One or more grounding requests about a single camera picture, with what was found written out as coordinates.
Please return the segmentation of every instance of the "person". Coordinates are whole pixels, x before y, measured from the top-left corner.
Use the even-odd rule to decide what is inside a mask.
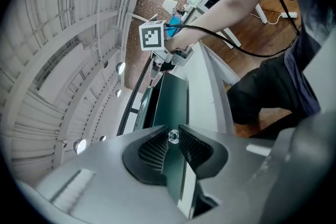
[[[259,1],[221,0],[191,24],[216,33],[241,21]],[[313,3],[304,5],[309,8]],[[279,57],[263,61],[259,68],[247,73],[228,90],[234,122],[255,123],[261,108],[287,109],[300,120],[319,112],[317,99],[302,74],[320,48],[320,44],[311,35],[314,30],[310,31],[310,35],[307,34],[304,21],[307,12],[306,9],[301,9],[301,33],[291,48]],[[207,34],[202,31],[184,28],[167,41],[166,47],[169,51],[184,49],[205,36]]]

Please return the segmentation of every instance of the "blue object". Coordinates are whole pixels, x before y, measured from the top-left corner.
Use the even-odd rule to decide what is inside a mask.
[[[173,16],[170,21],[169,24],[171,25],[178,25],[181,22],[181,18],[178,16]],[[177,34],[177,32],[180,31],[179,28],[175,28],[175,27],[168,27],[169,30],[167,30],[167,35],[170,37],[173,37],[175,34]]]

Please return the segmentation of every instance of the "white wall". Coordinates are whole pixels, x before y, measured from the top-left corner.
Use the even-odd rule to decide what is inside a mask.
[[[119,98],[112,98],[108,101],[97,127],[98,137],[106,135],[107,139],[110,139],[116,136],[122,115],[125,111],[131,93],[132,91],[130,89],[123,88]],[[133,108],[139,109],[142,95],[142,93],[138,93],[136,95]],[[136,118],[136,114],[130,113],[124,134],[133,132]]]

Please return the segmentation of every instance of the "white cable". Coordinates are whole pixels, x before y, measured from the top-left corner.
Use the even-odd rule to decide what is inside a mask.
[[[250,15],[253,15],[253,16],[261,19],[259,16],[255,15],[255,14],[250,13]],[[267,23],[269,23],[270,25],[276,25],[279,22],[279,19],[280,19],[281,16],[282,15],[280,14],[279,17],[278,17],[278,19],[277,19],[277,21],[275,23],[270,23],[269,21],[267,21]]]

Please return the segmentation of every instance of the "power strip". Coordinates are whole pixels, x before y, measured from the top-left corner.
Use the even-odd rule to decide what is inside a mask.
[[[298,13],[296,13],[296,12],[289,12],[288,14],[291,18],[297,18],[298,17]],[[285,12],[282,12],[281,16],[282,16],[282,18],[288,18],[287,13],[285,13]]]

